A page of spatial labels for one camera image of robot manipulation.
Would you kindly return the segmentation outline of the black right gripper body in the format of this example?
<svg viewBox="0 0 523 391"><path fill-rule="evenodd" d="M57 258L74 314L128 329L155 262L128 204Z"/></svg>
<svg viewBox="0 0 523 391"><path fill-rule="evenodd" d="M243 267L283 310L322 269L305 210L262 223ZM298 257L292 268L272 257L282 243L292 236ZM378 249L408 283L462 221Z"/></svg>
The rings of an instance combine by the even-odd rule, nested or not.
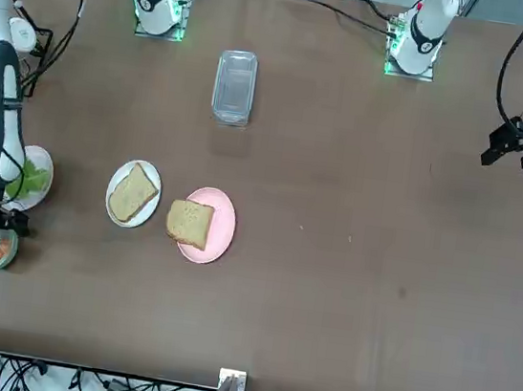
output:
<svg viewBox="0 0 523 391"><path fill-rule="evenodd" d="M0 229L13 230L17 236L30 236L29 216L19 210L4 210L0 208Z"/></svg>

